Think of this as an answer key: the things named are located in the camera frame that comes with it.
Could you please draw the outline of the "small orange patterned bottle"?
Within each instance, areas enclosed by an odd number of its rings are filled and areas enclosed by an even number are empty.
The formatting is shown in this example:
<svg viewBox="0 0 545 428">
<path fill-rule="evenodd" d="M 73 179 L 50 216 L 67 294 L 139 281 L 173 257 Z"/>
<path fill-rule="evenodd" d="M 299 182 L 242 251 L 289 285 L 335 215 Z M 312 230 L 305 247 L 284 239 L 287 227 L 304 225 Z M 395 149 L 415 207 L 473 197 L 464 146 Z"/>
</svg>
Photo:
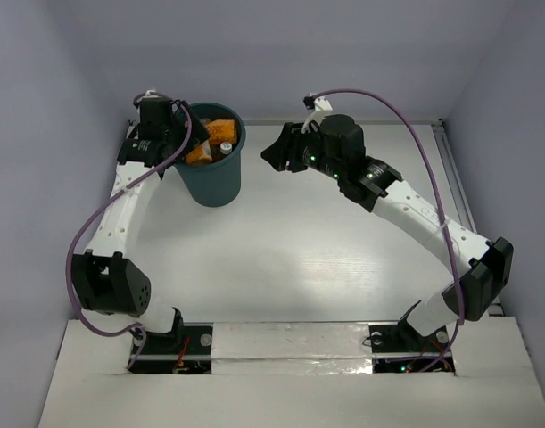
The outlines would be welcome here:
<svg viewBox="0 0 545 428">
<path fill-rule="evenodd" d="M 235 144 L 237 141 L 236 125 L 233 119 L 216 119 L 209 122 L 205 127 L 209 132 L 209 143 L 211 145 Z"/>
</svg>

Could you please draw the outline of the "small orange juice bottle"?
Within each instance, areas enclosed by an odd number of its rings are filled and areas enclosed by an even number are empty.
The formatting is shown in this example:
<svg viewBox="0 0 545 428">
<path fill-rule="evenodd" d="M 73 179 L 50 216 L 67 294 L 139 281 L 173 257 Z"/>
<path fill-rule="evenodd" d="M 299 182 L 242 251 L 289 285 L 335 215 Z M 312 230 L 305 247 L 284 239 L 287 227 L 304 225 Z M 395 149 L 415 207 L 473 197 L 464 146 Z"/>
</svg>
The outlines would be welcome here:
<svg viewBox="0 0 545 428">
<path fill-rule="evenodd" d="M 196 146 L 185 156 L 188 166 L 205 166 L 213 162 L 211 144 L 208 140 Z"/>
</svg>

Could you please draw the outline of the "long orange label bottle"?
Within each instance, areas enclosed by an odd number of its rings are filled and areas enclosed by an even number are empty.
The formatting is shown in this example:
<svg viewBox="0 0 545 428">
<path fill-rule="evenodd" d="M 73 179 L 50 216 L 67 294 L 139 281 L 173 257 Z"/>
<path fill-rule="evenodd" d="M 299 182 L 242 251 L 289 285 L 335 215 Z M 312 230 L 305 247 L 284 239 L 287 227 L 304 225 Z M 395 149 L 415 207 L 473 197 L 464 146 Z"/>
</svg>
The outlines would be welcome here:
<svg viewBox="0 0 545 428">
<path fill-rule="evenodd" d="M 222 161 L 232 153 L 234 148 L 235 146 L 228 141 L 219 144 L 211 144 L 212 162 L 216 163 L 218 161 Z"/>
</svg>

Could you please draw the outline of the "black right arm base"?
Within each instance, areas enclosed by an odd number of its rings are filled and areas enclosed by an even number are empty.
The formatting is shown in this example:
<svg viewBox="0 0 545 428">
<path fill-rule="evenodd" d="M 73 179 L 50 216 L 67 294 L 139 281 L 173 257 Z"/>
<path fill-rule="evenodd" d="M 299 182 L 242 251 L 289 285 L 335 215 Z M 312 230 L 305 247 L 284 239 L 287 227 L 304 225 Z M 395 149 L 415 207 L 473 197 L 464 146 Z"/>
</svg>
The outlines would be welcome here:
<svg viewBox="0 0 545 428">
<path fill-rule="evenodd" d="M 403 319 L 370 325 L 361 345 L 372 352 L 375 374 L 454 373 L 445 325 L 421 336 Z"/>
</svg>

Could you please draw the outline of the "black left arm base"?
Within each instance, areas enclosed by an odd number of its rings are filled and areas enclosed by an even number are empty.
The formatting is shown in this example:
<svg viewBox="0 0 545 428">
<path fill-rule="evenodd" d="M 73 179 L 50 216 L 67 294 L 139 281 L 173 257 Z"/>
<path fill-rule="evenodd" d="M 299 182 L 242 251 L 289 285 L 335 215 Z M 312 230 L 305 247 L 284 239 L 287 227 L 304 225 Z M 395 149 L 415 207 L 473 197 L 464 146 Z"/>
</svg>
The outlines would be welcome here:
<svg viewBox="0 0 545 428">
<path fill-rule="evenodd" d="M 136 375 L 209 375 L 213 324 L 186 324 L 178 309 L 166 333 L 134 330 L 128 371 Z"/>
</svg>

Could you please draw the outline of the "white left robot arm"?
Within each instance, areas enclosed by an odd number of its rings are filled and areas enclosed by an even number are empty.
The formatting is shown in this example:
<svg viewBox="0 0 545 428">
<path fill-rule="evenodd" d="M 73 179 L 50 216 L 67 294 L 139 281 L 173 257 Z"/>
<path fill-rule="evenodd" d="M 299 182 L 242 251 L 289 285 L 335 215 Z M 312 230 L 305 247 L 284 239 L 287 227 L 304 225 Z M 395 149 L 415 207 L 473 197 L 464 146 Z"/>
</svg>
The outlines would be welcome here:
<svg viewBox="0 0 545 428">
<path fill-rule="evenodd" d="M 161 350 L 173 352 L 184 341 L 180 312 L 154 296 L 150 279 L 132 257 L 146 209 L 166 170 L 209 134 L 184 100 L 147 91 L 134 105 L 139 118 L 118 152 L 109 199 L 68 249 L 67 291 L 78 319 L 93 333 L 131 333 L 139 342 L 153 338 Z M 89 312 L 124 317 L 128 326 L 110 333 L 93 325 Z"/>
</svg>

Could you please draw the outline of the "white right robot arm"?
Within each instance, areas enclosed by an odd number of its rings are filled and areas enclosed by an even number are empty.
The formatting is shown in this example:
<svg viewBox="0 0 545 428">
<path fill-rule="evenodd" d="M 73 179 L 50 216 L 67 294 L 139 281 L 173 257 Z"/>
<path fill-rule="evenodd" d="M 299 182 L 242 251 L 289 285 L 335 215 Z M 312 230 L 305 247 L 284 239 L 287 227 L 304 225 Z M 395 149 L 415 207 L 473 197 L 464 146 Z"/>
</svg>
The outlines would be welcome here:
<svg viewBox="0 0 545 428">
<path fill-rule="evenodd" d="M 460 319 L 479 320 L 508 283 L 513 245 L 440 218 L 398 170 L 366 154 L 363 130 L 351 117 L 330 115 L 308 132 L 288 122 L 260 156 L 276 171 L 315 169 L 335 179 L 348 200 L 397 226 L 449 271 L 458 272 L 459 285 L 418 301 L 400 319 L 395 337 L 404 348 L 417 350 Z"/>
</svg>

